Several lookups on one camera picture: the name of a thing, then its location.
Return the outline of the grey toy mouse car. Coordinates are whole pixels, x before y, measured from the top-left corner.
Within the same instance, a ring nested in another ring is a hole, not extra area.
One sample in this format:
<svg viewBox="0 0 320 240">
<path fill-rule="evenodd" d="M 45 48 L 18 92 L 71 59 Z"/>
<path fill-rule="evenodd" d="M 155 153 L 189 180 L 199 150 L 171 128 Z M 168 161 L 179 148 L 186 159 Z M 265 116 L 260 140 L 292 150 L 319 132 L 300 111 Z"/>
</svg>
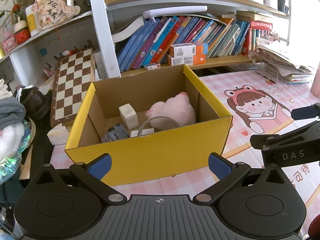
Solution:
<svg viewBox="0 0 320 240">
<path fill-rule="evenodd" d="M 117 123 L 116 125 L 110 127 L 106 134 L 101 137 L 101 142 L 107 143 L 127 138 L 129 138 L 128 131 L 122 124 Z"/>
</svg>

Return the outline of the white charger plug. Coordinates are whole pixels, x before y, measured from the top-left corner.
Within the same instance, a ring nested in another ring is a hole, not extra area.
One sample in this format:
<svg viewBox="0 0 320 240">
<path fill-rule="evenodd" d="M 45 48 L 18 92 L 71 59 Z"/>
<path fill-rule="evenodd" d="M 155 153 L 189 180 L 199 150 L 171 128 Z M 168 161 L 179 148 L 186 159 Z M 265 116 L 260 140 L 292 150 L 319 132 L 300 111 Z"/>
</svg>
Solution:
<svg viewBox="0 0 320 240">
<path fill-rule="evenodd" d="M 138 132 L 139 132 L 139 130 L 131 131 L 130 137 L 134 138 L 134 137 L 137 137 L 137 136 L 152 134 L 152 133 L 155 132 L 155 130 L 154 130 L 154 128 L 147 128 L 147 129 L 143 129 L 141 131 L 141 133 L 138 133 Z"/>
</svg>

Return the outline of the white eraser block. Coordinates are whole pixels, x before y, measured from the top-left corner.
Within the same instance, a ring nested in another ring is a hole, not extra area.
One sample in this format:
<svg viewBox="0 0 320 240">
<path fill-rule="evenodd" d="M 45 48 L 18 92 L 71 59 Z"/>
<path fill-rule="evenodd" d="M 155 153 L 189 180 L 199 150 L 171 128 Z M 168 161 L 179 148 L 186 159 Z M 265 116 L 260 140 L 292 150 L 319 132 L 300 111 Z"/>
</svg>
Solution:
<svg viewBox="0 0 320 240">
<path fill-rule="evenodd" d="M 133 129 L 139 126 L 137 113 L 129 103 L 120 106 L 119 113 L 127 129 Z"/>
</svg>

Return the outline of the white tape roll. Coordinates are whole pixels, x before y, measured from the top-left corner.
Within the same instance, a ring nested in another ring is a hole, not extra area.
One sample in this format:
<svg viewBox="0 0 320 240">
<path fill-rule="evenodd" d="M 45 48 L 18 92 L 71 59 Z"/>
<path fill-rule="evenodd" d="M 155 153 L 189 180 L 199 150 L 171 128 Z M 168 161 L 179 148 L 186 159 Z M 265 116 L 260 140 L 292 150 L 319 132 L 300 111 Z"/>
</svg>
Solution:
<svg viewBox="0 0 320 240">
<path fill-rule="evenodd" d="M 142 123 L 140 126 L 137 136 L 141 137 L 143 133 L 143 129 L 145 126 L 151 125 L 154 129 L 157 129 L 159 131 L 166 131 L 169 129 L 174 129 L 174 128 L 180 128 L 181 125 L 174 120 L 171 117 L 168 116 L 154 116 L 146 120 L 145 122 Z"/>
</svg>

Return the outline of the pink cup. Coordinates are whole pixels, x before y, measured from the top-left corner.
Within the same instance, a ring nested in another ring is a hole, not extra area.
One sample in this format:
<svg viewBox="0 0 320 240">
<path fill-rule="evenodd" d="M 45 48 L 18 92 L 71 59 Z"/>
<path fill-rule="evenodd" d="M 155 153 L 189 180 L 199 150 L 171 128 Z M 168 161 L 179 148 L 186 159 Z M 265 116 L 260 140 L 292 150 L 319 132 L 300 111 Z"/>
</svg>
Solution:
<svg viewBox="0 0 320 240">
<path fill-rule="evenodd" d="M 320 64 L 318 65 L 317 72 L 310 91 L 313 95 L 320 98 Z"/>
</svg>

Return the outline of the yellow cardboard box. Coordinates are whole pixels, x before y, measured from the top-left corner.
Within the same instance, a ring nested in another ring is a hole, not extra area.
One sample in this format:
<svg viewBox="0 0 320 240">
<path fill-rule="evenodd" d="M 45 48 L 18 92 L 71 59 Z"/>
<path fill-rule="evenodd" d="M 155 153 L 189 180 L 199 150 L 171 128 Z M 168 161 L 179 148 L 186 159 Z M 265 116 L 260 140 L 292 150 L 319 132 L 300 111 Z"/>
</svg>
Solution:
<svg viewBox="0 0 320 240">
<path fill-rule="evenodd" d="M 154 103 L 180 92 L 188 94 L 195 110 L 194 125 L 101 142 L 107 130 L 121 122 L 120 106 L 131 105 L 143 123 Z M 84 163 L 109 154 L 112 167 L 103 182 L 110 186 L 154 180 L 207 166 L 211 153 L 223 152 L 232 120 L 229 110 L 189 67 L 158 68 L 91 83 L 65 151 L 72 161 Z"/>
</svg>

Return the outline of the crumpled white tissue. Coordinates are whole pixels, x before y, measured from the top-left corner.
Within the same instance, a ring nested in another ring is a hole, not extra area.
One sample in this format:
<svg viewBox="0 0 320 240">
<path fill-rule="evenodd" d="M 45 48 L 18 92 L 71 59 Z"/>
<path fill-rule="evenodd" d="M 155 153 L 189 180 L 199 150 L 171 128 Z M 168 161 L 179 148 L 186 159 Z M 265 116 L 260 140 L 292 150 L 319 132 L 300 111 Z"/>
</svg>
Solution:
<svg viewBox="0 0 320 240">
<path fill-rule="evenodd" d="M 67 143 L 70 131 L 71 126 L 58 124 L 47 133 L 47 137 L 53 146 L 63 145 Z"/>
</svg>

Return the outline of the stack of papers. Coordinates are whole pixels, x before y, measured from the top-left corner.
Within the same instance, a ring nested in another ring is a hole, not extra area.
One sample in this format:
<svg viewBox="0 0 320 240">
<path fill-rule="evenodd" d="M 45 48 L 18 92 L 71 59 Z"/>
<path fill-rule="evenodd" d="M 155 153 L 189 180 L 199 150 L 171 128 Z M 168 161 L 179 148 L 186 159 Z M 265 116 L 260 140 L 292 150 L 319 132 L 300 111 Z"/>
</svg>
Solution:
<svg viewBox="0 0 320 240">
<path fill-rule="evenodd" d="M 257 54 L 264 61 L 265 69 L 288 85 L 310 83 L 314 77 L 312 67 L 296 62 L 286 50 L 274 43 L 258 45 Z"/>
</svg>

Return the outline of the black pen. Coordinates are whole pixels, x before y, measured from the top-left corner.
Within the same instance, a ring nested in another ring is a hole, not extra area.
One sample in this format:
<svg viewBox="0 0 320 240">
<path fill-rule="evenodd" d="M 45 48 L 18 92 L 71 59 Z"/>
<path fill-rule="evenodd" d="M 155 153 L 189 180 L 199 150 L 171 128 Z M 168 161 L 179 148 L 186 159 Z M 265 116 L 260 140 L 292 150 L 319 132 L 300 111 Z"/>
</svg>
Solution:
<svg viewBox="0 0 320 240">
<path fill-rule="evenodd" d="M 261 77 L 263 77 L 264 79 L 266 79 L 268 82 L 271 82 L 271 83 L 273 83 L 273 84 L 276 83 L 276 82 L 273 81 L 271 78 L 269 78 L 269 77 L 267 77 L 266 75 L 264 75 L 263 73 L 258 72 L 258 71 L 256 71 L 256 70 L 255 70 L 255 72 L 256 72 L 258 75 L 260 75 Z"/>
</svg>

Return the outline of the red books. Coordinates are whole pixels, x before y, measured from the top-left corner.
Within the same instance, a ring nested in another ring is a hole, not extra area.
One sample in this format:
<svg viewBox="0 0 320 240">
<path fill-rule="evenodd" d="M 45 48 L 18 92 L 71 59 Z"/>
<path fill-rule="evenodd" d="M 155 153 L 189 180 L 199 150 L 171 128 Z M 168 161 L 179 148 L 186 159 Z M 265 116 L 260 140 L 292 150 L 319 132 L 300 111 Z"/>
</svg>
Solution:
<svg viewBox="0 0 320 240">
<path fill-rule="evenodd" d="M 256 51 L 258 38 L 268 38 L 272 29 L 272 23 L 250 20 L 249 29 L 242 44 L 241 54 L 247 56 L 250 50 Z"/>
</svg>

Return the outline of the grey folded cloth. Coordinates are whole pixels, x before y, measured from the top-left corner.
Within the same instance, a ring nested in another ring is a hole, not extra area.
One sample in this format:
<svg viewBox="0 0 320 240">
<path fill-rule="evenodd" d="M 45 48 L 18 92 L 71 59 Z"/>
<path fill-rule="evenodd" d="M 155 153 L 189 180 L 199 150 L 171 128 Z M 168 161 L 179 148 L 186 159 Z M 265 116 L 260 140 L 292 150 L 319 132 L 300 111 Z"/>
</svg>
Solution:
<svg viewBox="0 0 320 240">
<path fill-rule="evenodd" d="M 25 107 L 14 98 L 0 101 L 0 129 L 21 122 L 25 117 Z"/>
</svg>

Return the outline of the upper orange white box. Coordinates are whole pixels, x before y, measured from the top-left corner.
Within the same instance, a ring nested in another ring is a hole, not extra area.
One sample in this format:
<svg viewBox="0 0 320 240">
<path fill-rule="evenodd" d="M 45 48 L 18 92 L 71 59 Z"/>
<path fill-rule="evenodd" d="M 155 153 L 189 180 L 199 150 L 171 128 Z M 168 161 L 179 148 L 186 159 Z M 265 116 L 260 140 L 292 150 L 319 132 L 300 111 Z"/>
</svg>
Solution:
<svg viewBox="0 0 320 240">
<path fill-rule="evenodd" d="M 171 57 L 206 55 L 207 53 L 208 44 L 206 43 L 180 43 L 173 44 L 169 48 Z"/>
</svg>

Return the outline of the small red white box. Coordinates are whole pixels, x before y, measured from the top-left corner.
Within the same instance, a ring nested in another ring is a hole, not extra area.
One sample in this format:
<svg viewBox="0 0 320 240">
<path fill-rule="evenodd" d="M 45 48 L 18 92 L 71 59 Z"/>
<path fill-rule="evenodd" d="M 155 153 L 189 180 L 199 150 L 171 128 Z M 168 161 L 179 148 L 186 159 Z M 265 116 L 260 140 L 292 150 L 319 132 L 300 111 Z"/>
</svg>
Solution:
<svg viewBox="0 0 320 240">
<path fill-rule="evenodd" d="M 147 71 L 153 70 L 153 69 L 157 69 L 160 68 L 161 64 L 160 63 L 150 63 L 147 65 L 144 65 L 144 69 Z"/>
</svg>

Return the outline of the white desk lamp bar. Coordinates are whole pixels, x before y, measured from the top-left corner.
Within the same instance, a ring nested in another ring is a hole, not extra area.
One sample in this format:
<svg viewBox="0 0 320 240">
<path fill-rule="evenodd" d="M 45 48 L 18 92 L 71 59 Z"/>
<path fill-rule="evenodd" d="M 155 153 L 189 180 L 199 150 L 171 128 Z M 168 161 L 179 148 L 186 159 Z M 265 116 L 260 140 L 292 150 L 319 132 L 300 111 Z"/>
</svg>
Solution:
<svg viewBox="0 0 320 240">
<path fill-rule="evenodd" d="M 159 9 L 151 9 L 144 11 L 142 16 L 144 19 L 159 17 L 165 15 L 178 15 L 178 14 L 189 14 L 194 12 L 205 12 L 208 7 L 206 5 L 191 5 L 191 6 L 182 6 L 182 7 L 167 7 Z"/>
</svg>

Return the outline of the rabbit decoration plaque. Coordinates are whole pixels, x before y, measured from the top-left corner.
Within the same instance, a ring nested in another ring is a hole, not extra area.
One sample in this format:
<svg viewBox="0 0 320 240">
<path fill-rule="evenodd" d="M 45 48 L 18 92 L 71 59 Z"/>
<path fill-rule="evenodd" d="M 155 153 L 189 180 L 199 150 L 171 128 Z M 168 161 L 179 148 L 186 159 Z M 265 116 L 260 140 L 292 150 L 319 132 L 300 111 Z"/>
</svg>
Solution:
<svg viewBox="0 0 320 240">
<path fill-rule="evenodd" d="M 80 13 L 80 7 L 74 0 L 35 0 L 31 11 L 39 17 L 39 29 L 45 30 L 71 20 Z"/>
</svg>

